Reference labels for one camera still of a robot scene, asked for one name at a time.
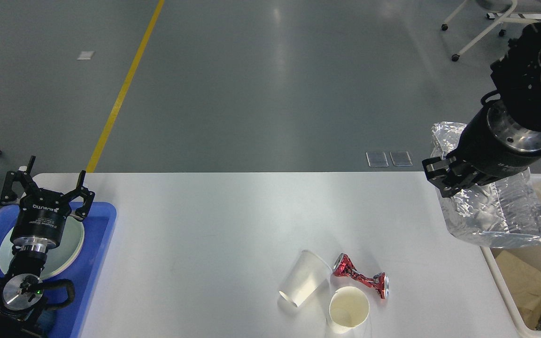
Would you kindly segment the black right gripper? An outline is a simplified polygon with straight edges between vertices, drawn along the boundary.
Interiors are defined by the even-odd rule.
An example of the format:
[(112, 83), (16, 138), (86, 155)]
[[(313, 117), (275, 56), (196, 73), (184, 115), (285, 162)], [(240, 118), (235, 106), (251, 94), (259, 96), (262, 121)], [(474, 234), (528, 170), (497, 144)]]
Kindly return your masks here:
[(516, 175), (541, 159), (541, 132), (524, 128), (502, 101), (489, 101), (460, 135), (449, 158), (422, 160), (427, 181), (443, 198)]

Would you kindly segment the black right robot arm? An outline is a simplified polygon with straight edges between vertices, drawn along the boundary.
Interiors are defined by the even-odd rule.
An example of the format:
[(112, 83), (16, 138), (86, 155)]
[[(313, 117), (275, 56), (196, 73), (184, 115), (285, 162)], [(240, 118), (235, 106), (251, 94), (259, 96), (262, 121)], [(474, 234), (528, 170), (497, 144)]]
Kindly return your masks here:
[(496, 87), (444, 158), (423, 160), (442, 197), (517, 175), (541, 159), (541, 22), (527, 25), (490, 65)]

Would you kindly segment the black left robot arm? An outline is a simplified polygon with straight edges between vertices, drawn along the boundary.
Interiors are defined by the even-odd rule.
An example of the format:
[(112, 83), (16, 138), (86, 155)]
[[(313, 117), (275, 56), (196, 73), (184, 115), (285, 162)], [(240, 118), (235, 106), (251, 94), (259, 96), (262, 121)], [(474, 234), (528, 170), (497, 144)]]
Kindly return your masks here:
[(69, 192), (39, 187), (31, 175), (35, 160), (32, 156), (26, 169), (7, 172), (0, 195), (1, 206), (19, 207), (10, 240), (13, 259), (0, 274), (0, 338), (42, 338), (41, 315), (71, 305), (76, 295), (71, 280), (45, 282), (41, 273), (48, 252), (62, 243), (67, 219), (84, 220), (95, 194), (84, 185), (84, 170)]

